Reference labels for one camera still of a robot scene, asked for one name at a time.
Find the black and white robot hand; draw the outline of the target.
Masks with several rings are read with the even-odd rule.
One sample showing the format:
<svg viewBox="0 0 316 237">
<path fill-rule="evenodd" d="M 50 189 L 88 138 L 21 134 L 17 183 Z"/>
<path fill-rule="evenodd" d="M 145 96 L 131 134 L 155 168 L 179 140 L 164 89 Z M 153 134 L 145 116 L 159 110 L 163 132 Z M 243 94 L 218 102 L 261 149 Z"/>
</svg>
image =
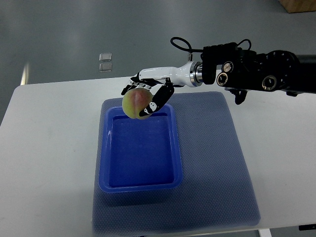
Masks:
<svg viewBox="0 0 316 237">
<path fill-rule="evenodd" d="M 173 95 L 174 88 L 201 86 L 202 63 L 190 61 L 179 68 L 156 67 L 143 69 L 130 78 L 121 94 L 125 95 L 128 91 L 136 88 L 149 91 L 156 85 L 160 85 L 160 88 L 146 107 L 139 112 L 141 118 L 159 111 Z"/>
</svg>

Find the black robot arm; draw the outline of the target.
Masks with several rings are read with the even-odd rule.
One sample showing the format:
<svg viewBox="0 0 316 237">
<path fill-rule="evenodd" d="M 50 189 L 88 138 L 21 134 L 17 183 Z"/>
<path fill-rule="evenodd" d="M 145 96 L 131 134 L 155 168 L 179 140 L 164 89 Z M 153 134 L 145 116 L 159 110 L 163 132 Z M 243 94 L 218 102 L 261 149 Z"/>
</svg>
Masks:
<svg viewBox="0 0 316 237">
<path fill-rule="evenodd" d="M 284 91 L 296 97 L 316 92 L 315 55 L 296 55 L 275 50 L 258 54 L 240 43 L 226 43 L 193 49 L 181 37 L 172 37 L 171 44 L 189 54 L 200 53 L 201 64 L 191 70 L 193 79 L 204 84 L 218 84 L 243 103 L 248 91 Z"/>
</svg>

